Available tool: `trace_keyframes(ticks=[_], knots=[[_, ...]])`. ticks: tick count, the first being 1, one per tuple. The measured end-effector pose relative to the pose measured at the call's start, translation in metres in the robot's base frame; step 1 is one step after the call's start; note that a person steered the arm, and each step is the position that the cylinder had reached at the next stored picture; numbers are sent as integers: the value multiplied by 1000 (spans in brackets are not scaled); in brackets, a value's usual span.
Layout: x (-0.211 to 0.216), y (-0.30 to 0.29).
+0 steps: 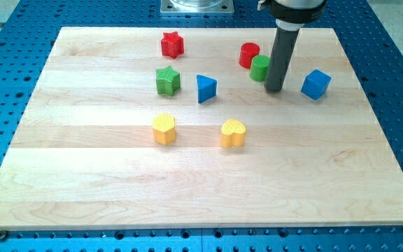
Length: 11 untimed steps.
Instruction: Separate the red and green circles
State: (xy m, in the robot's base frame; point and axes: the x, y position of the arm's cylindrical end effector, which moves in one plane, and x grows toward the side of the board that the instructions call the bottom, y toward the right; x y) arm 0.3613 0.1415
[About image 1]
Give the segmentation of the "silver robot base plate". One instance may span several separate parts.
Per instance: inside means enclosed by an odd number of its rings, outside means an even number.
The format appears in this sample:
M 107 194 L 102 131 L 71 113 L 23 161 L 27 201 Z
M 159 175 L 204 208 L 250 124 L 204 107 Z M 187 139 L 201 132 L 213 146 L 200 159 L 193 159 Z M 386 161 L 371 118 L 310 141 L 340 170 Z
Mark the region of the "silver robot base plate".
M 160 12 L 180 13 L 233 13 L 233 0 L 161 0 Z

